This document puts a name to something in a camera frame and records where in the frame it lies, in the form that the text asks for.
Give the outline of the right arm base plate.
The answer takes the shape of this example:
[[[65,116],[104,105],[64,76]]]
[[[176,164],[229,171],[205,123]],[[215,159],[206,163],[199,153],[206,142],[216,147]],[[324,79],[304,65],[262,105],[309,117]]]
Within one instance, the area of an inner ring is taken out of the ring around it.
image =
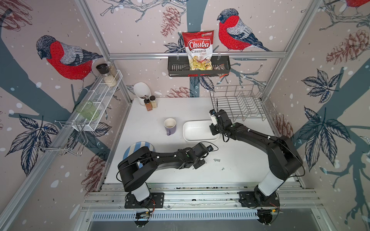
[[[255,191],[239,192],[239,203],[242,207],[259,208],[259,207],[279,207],[280,200],[276,192],[270,196]]]

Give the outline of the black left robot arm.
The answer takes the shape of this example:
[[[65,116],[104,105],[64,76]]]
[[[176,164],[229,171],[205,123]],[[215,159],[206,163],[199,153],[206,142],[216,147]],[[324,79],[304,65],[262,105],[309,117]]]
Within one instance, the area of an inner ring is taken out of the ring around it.
[[[213,151],[212,145],[205,146],[202,142],[173,153],[158,153],[144,146],[118,164],[116,178],[122,183],[125,192],[132,194],[137,202],[146,202],[151,199],[146,181],[155,171],[191,167],[198,169]]]

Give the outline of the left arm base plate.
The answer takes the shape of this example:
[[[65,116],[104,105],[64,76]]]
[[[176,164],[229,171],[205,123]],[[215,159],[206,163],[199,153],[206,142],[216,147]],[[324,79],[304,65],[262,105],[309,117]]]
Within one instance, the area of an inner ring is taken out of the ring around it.
[[[164,196],[165,196],[164,193],[150,193],[148,198],[144,199],[141,202],[138,202],[132,193],[128,193],[125,196],[124,208],[125,209],[163,208]]]

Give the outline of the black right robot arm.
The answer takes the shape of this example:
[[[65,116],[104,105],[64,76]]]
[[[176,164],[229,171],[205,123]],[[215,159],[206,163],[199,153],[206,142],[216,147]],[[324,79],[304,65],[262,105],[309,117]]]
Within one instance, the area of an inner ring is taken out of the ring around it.
[[[245,125],[233,123],[225,110],[209,111],[213,135],[221,134],[223,138],[242,141],[252,145],[268,156],[269,172],[254,189],[254,201],[261,205],[276,194],[276,190],[299,168],[303,161],[292,141],[287,136],[269,136],[252,130]]]

